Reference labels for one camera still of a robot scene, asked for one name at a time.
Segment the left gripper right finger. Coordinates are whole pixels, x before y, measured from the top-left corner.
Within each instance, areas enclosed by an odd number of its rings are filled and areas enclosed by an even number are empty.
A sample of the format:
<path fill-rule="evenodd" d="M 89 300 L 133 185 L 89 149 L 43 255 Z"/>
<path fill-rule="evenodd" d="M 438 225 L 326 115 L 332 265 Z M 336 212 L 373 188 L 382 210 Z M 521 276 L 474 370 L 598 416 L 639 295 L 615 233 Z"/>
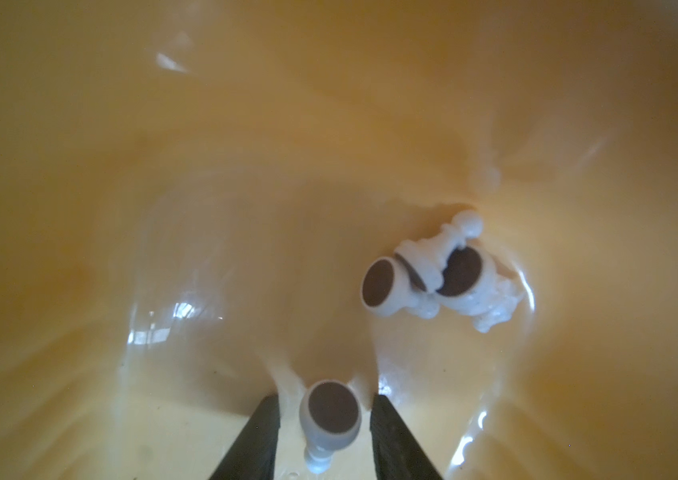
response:
<path fill-rule="evenodd" d="M 390 399 L 374 396 L 370 432 L 378 480 L 442 480 Z"/>

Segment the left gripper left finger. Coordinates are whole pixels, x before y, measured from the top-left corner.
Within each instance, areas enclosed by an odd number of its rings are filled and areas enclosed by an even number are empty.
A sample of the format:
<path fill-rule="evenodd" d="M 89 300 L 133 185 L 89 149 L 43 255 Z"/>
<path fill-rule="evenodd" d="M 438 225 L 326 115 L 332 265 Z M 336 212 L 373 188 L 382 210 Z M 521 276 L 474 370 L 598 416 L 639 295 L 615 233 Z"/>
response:
<path fill-rule="evenodd" d="M 278 395 L 263 398 L 209 479 L 273 480 L 280 420 Z"/>

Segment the white chess piece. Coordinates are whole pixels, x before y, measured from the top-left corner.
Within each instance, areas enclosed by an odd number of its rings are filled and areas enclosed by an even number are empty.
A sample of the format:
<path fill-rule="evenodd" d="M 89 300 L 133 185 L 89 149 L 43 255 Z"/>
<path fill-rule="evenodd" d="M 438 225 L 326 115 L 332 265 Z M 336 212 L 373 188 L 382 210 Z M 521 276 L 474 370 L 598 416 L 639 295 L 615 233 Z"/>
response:
<path fill-rule="evenodd" d="M 321 380 L 305 392 L 299 422 L 306 442 L 306 466 L 313 474 L 323 474 L 333 455 L 357 439 L 362 424 L 360 402 L 345 383 Z"/>

